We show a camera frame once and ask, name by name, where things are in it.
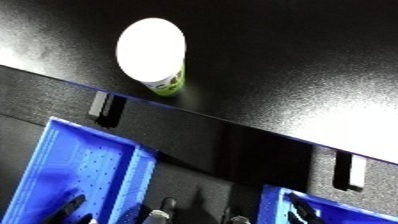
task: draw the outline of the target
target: cup lid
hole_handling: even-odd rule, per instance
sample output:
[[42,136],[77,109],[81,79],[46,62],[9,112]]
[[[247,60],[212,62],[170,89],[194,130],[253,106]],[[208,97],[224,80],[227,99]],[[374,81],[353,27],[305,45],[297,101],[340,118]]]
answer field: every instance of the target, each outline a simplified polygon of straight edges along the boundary
[[116,58],[131,78],[157,82],[181,69],[185,50],[185,38],[177,26],[164,19],[148,18],[132,24],[122,33]]

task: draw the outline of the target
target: green label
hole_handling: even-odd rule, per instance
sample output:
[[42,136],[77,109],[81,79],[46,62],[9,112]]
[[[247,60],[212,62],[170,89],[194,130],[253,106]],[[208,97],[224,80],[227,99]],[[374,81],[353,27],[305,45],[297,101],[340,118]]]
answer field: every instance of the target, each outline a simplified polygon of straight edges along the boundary
[[180,72],[168,84],[162,84],[157,87],[149,87],[153,92],[159,96],[173,96],[184,86],[185,82],[185,66],[182,66]]

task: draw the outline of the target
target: black tool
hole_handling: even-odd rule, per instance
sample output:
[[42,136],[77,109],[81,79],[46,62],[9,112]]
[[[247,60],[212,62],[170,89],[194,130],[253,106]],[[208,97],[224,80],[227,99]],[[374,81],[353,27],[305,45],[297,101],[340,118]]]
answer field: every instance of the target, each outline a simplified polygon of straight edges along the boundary
[[[326,224],[321,218],[315,214],[315,210],[304,200],[294,193],[289,194],[290,201],[294,208],[297,210],[297,214],[306,221],[308,224]],[[302,224],[293,212],[288,213],[288,219],[291,224]]]
[[86,201],[86,197],[84,195],[79,195],[69,201],[67,204],[62,206],[60,209],[58,209],[53,215],[50,215],[49,217],[45,218],[42,221],[42,224],[60,224],[69,217],[74,211],[76,211],[80,206],[83,204],[83,202]]
[[92,219],[93,219],[93,215],[87,214],[87,215],[83,216],[81,219],[79,219],[79,221],[77,221],[75,224],[89,224]]

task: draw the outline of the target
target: white cup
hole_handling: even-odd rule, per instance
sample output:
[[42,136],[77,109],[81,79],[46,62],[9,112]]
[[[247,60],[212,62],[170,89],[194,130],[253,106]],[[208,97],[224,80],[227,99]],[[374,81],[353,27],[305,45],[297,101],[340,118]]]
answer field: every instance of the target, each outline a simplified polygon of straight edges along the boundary
[[160,96],[172,96],[184,86],[185,51],[185,38],[177,26],[164,19],[148,18],[122,33],[116,57],[128,76]]

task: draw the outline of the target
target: blue bin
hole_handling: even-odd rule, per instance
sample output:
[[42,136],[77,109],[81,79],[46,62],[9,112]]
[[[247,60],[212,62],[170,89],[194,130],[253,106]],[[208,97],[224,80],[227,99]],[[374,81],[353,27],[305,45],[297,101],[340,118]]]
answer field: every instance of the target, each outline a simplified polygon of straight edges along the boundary
[[134,223],[155,155],[135,142],[51,118],[2,223],[40,223],[80,194],[86,202],[66,223],[88,213],[99,223]]
[[288,195],[295,193],[310,204],[328,224],[396,224],[398,218],[325,200],[286,188],[266,185],[263,188],[257,224],[289,223],[287,213],[296,213]]

